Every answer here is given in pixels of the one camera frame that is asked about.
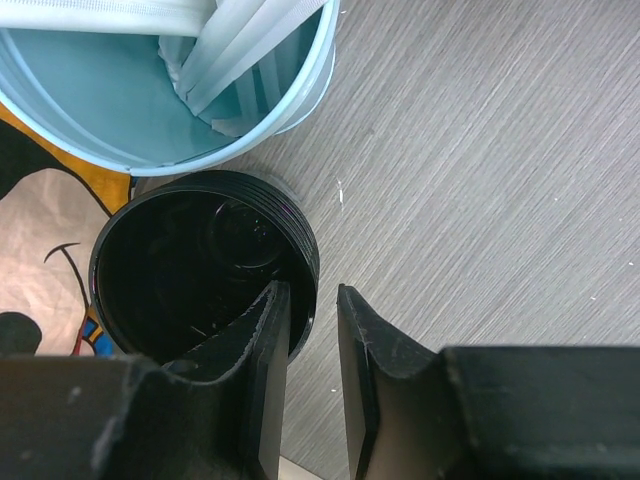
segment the cartoon character print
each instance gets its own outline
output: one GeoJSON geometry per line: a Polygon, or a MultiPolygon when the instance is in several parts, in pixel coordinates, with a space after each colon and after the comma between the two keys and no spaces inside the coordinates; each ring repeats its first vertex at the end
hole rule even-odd
{"type": "Polygon", "coordinates": [[[2,106],[0,120],[13,125],[0,121],[0,354],[110,354],[87,272],[130,179],[54,147],[2,106]]]}

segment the floor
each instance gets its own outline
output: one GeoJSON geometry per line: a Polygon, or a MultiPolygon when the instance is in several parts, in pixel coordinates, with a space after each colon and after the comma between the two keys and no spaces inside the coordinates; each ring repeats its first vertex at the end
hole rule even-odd
{"type": "Polygon", "coordinates": [[[640,3],[341,9],[321,107],[228,164],[282,177],[317,234],[282,448],[324,479],[348,476],[341,282],[435,350],[640,343],[640,3]]]}

